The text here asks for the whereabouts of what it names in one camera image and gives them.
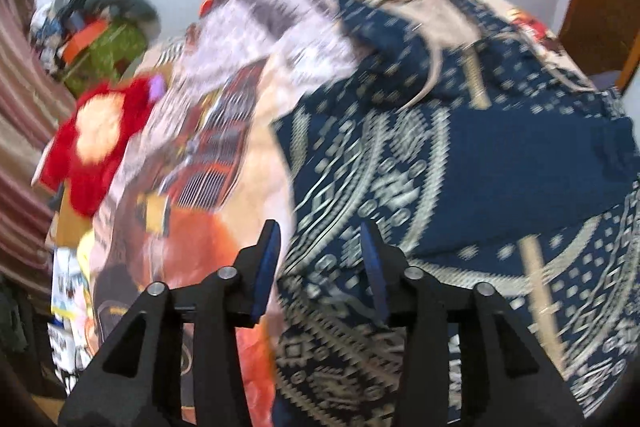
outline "clamp jaw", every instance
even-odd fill
[[[577,427],[582,410],[535,336],[487,282],[440,283],[402,250],[386,245],[374,222],[360,230],[362,256],[380,319],[406,327],[407,342],[392,427],[444,427],[449,405],[448,323],[459,324],[461,427]]]
[[[269,220],[253,247],[200,284],[151,283],[105,340],[67,398],[61,427],[187,427],[180,418],[182,327],[194,323],[199,427],[251,427],[235,328],[252,328],[273,285],[280,228]]]

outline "paisley pattern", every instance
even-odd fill
[[[573,92],[559,77],[577,85],[581,79],[541,63],[515,26],[477,0],[451,0],[481,31],[470,48],[473,62],[465,60],[468,51],[444,50],[439,82],[420,109],[399,110],[424,83],[428,50],[406,21],[382,10],[370,16],[354,0],[339,1],[343,22],[365,43],[367,17],[386,17],[389,39],[400,28],[400,43],[389,45],[401,46],[403,60],[369,55],[353,76],[304,97],[274,126],[294,176],[298,224],[278,280],[287,328],[276,354],[274,422],[390,422],[404,331],[376,320],[360,255],[363,219],[376,220],[388,243],[443,282],[494,284],[590,413],[624,369],[640,331],[637,182],[619,204],[585,221],[428,258],[418,252],[444,194],[451,119],[457,108],[475,107],[470,71],[492,110],[613,120],[623,116],[618,94]],[[453,326],[449,352],[455,419],[461,362]]]

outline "blue bandana-print cloth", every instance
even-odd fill
[[[492,105],[470,108],[465,54],[445,50],[437,86],[400,110],[424,85],[430,51],[414,24],[338,1],[345,28],[375,51],[275,124],[298,227],[278,281],[287,329],[274,424],[382,427],[393,414],[404,333],[376,319],[363,219],[441,281],[496,286],[541,341],[551,334],[545,347],[591,412],[639,333],[638,156],[617,93],[571,92],[517,28],[450,0],[481,31],[472,50]],[[449,352],[455,419],[454,327]]]

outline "red plush toy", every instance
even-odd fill
[[[160,75],[139,77],[124,89],[101,84],[84,93],[73,117],[53,139],[40,183],[58,190],[67,180],[73,209],[92,217],[109,190],[127,142],[145,126],[163,93]]]

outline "screw head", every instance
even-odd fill
[[[489,295],[493,295],[495,293],[495,288],[491,286],[488,282],[479,282],[476,285],[476,290],[480,295],[484,295],[488,297]]]
[[[160,295],[164,291],[164,284],[161,282],[152,282],[149,286],[146,287],[146,292],[149,295],[157,296]]]
[[[233,266],[223,266],[218,270],[220,279],[233,279],[236,275],[238,275],[238,270]]]
[[[417,266],[410,266],[404,269],[404,276],[407,279],[418,280],[424,277],[424,272]]]

